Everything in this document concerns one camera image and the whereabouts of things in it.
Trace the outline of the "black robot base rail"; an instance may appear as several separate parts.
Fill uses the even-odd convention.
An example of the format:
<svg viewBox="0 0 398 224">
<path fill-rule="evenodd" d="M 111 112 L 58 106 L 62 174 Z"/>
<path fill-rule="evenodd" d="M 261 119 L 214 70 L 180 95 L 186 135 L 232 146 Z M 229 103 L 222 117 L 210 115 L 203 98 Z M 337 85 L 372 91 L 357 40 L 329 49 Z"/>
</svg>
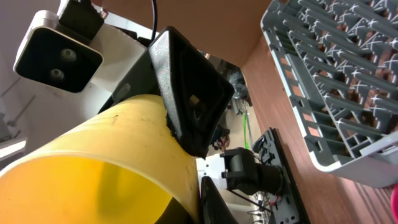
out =
<svg viewBox="0 0 398 224">
<path fill-rule="evenodd" d="M 269 128 L 254 143 L 253 151 L 262 164 L 261 180 L 267 187 L 269 223 L 309 224 L 297 184 L 284 154 L 277 130 Z"/>
</svg>

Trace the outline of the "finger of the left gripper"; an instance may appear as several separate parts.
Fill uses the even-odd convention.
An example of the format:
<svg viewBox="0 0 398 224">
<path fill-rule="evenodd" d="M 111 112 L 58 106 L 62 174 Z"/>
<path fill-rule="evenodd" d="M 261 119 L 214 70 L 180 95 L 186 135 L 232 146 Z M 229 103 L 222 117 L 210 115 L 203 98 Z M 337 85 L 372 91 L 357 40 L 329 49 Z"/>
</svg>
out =
<svg viewBox="0 0 398 224">
<path fill-rule="evenodd" d="M 100 110 L 145 94 L 162 97 L 166 125 L 181 148 L 205 158 L 234 88 L 188 39 L 168 26 L 127 66 Z"/>
</svg>

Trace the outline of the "yellow plastic cup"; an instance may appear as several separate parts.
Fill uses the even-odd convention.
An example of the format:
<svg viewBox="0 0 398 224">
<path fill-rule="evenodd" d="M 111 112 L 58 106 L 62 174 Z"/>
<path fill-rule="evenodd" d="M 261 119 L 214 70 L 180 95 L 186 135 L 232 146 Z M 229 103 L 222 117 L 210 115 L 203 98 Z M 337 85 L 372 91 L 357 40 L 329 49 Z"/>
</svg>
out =
<svg viewBox="0 0 398 224">
<path fill-rule="evenodd" d="M 2 223 L 198 223 L 195 158 L 160 96 L 96 115 L 1 171 Z"/>
</svg>

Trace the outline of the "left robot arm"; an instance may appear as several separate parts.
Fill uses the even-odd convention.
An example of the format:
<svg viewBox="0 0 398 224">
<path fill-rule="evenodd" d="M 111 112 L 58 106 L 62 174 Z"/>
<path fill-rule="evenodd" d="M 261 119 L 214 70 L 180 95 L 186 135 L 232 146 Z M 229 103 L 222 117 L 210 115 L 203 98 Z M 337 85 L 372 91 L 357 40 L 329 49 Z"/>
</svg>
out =
<svg viewBox="0 0 398 224">
<path fill-rule="evenodd" d="M 133 96 L 162 97 L 166 125 L 189 155 L 205 158 L 221 115 L 234 88 L 214 66 L 174 27 L 166 27 L 130 67 L 100 109 Z M 258 191 L 279 194 L 283 174 L 279 167 L 255 162 L 251 151 L 241 147 L 224 153 L 229 190 L 247 195 Z"/>
</svg>

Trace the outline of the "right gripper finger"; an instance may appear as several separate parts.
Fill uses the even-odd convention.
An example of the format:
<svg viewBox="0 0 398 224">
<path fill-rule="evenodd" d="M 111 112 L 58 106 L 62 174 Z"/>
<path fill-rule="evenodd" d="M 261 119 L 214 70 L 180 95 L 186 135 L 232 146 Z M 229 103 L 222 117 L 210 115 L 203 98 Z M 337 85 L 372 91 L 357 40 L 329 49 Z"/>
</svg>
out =
<svg viewBox="0 0 398 224">
<path fill-rule="evenodd" d="M 200 186 L 200 221 L 203 224 L 238 224 L 211 177 L 204 176 Z"/>
</svg>

